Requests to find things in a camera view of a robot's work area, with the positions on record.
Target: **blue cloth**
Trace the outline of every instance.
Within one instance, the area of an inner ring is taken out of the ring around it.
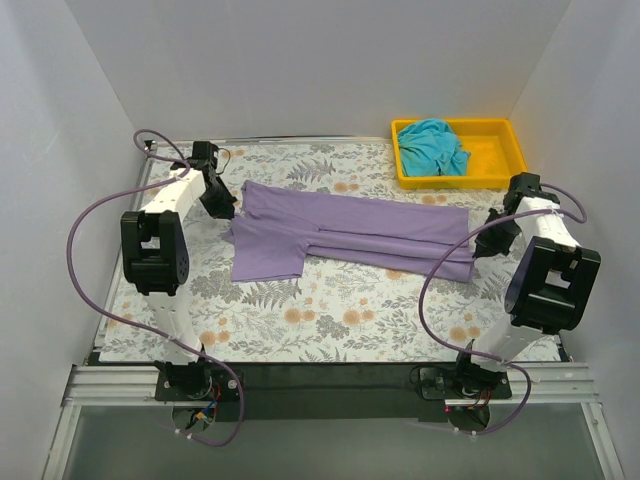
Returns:
[[[429,118],[412,123],[398,133],[402,173],[407,177],[466,175],[470,152],[447,122]]]

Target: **folded purple fabric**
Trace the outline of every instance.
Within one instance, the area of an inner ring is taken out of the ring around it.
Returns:
[[[469,233],[469,211],[298,192],[251,181],[243,186],[246,217],[235,217],[232,281],[297,278],[307,254],[427,274],[442,254]],[[438,270],[440,278],[469,281],[468,243]]]

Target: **yellow bin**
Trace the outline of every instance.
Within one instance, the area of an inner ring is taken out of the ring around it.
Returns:
[[[449,118],[445,121],[460,138],[462,149],[471,152],[467,174],[460,177],[407,177],[402,173],[398,132],[418,121],[419,119],[401,119],[391,122],[393,150],[401,188],[507,188],[513,175],[527,171],[527,164],[509,120]]]

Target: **gray floor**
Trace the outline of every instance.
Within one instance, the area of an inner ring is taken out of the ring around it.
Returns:
[[[513,406],[494,406],[496,421]],[[603,478],[580,405],[531,405],[471,440],[408,420],[246,422],[224,449],[158,426],[169,408],[84,407],[65,479]],[[215,425],[211,435],[231,425]]]

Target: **table surface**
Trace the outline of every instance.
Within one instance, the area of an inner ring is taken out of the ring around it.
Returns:
[[[181,144],[189,154],[190,144]],[[470,227],[481,225],[503,191],[406,191],[397,186],[391,145],[370,143],[251,143],[225,145],[233,156],[222,178],[239,198],[246,179],[288,189],[468,208]],[[160,155],[175,156],[167,147]],[[168,175],[153,161],[147,184]],[[147,203],[157,191],[150,190]],[[193,327],[208,354],[232,362],[450,361],[455,352],[433,342],[420,326],[418,293],[424,277],[308,256],[296,280],[235,284],[233,245],[222,240],[229,221],[210,218],[198,202],[183,222],[191,259],[182,288],[192,296]],[[503,296],[524,253],[519,238],[509,257],[479,259],[473,280],[435,280],[425,313],[442,338],[466,345],[506,315]],[[153,324],[151,311],[118,269],[113,312]],[[162,359],[165,341],[115,321],[105,323],[101,361]],[[557,361],[553,337],[521,353],[522,361]]]

